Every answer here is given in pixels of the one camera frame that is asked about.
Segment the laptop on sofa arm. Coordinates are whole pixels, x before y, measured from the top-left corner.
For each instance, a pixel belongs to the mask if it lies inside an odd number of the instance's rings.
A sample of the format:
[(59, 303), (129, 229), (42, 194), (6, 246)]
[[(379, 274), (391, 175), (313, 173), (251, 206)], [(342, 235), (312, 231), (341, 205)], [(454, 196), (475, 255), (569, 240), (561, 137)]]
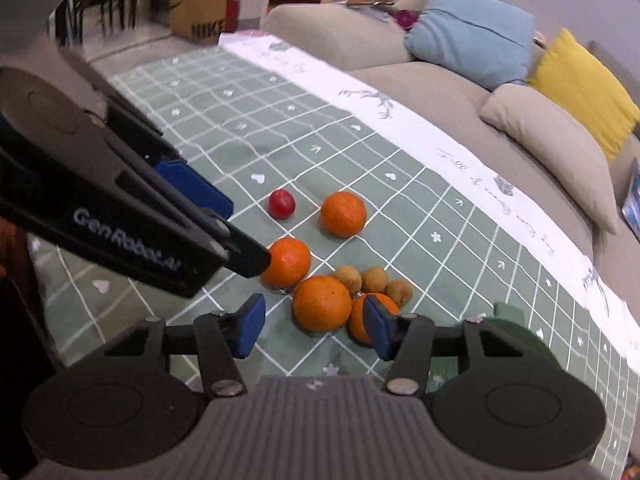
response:
[(390, 8), (395, 4), (394, 0), (343, 0), (345, 6), (350, 8)]

